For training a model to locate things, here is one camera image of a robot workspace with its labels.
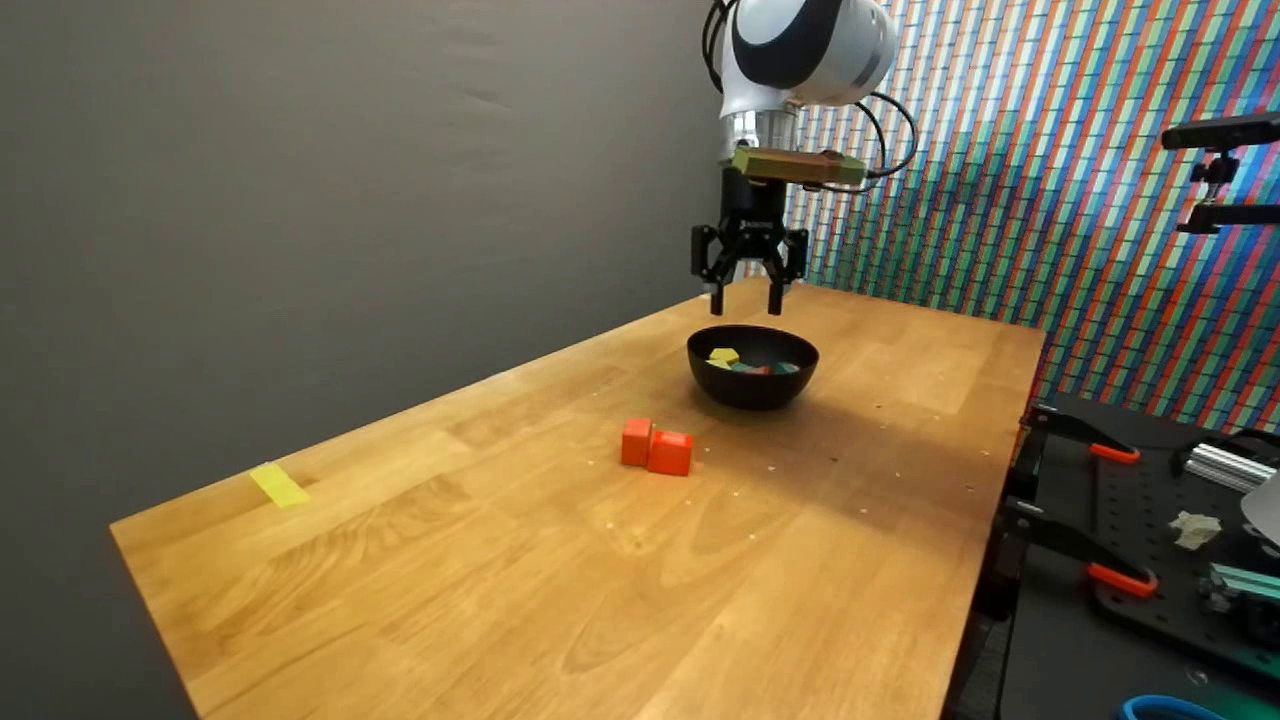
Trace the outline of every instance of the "yellow object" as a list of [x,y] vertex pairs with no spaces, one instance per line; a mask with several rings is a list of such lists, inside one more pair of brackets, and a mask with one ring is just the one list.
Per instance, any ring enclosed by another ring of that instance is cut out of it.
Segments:
[[734,367],[736,358],[740,358],[736,348],[713,348],[713,357],[710,357],[713,367]]
[[736,148],[734,169],[759,180],[785,185],[860,185],[867,169],[840,150],[768,150]]
[[312,499],[282,465],[259,465],[248,477],[275,509]]

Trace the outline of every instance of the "black cable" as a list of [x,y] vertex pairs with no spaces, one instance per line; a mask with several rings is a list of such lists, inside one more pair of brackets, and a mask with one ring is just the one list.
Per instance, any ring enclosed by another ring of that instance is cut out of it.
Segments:
[[904,156],[899,165],[894,165],[894,169],[867,173],[874,180],[881,180],[881,174],[894,174],[894,173],[899,173],[899,169],[909,169],[909,165],[918,158],[921,127],[918,127],[918,117],[914,117],[899,100],[894,100],[894,94],[886,94],[886,90],[867,90],[867,94],[881,100],[881,105],[887,105],[887,109],[896,109],[896,111],[904,117],[904,122],[914,127],[909,156]]
[[[876,111],[865,100],[858,100],[854,109],[867,117],[867,122],[876,130],[876,165],[886,165],[886,156],[887,156],[886,122],[876,118]],[[860,185],[829,185],[823,192],[832,192],[832,194],[867,194],[876,185],[881,185],[881,174],[874,169]]]
[[730,13],[736,9],[736,0],[713,0],[710,15],[706,15],[706,36],[699,36],[699,53],[706,53],[706,67],[710,67],[710,80],[719,88],[719,71],[718,71],[718,39],[730,25]]
[[886,122],[876,118],[876,111],[865,100],[858,100],[854,109],[867,117],[867,122],[876,130],[876,169],[886,169],[886,158],[887,158]]

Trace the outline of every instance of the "yellow sticky note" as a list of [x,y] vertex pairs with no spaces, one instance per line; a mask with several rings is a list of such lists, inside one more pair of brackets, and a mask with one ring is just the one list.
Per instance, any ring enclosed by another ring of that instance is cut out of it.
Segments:
[[282,465],[259,465],[248,477],[275,509],[312,499]]

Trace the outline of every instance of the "red block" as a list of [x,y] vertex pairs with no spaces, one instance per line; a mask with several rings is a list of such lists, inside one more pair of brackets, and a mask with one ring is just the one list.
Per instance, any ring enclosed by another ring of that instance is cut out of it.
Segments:
[[692,437],[686,430],[651,430],[649,467],[666,477],[687,477],[692,467]]
[[651,423],[643,415],[625,423],[621,460],[634,467],[649,467]]

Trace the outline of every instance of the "cable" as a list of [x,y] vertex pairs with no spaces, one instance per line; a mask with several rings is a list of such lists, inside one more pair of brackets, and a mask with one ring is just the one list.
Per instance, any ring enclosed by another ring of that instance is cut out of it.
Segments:
[[918,127],[918,117],[914,117],[899,100],[894,100],[894,94],[886,94],[886,90],[867,90],[867,94],[876,94],[881,105],[896,109],[896,111],[904,117],[904,122],[914,127],[909,156],[904,156],[899,165],[894,165],[894,169],[867,173],[874,180],[881,180],[881,174],[894,174],[894,173],[899,173],[899,169],[909,169],[909,165],[918,158],[921,127]]
[[719,39],[734,9],[736,9],[736,0],[713,0],[710,19],[706,19],[706,36],[699,36],[706,67],[710,67],[710,80],[718,83],[718,90],[726,90],[719,71],[718,71],[718,39]]
[[874,111],[865,100],[858,100],[854,109],[867,117],[867,122],[874,122],[874,130],[876,130],[876,169],[886,169],[886,156],[887,156],[886,122],[876,118],[876,111]]

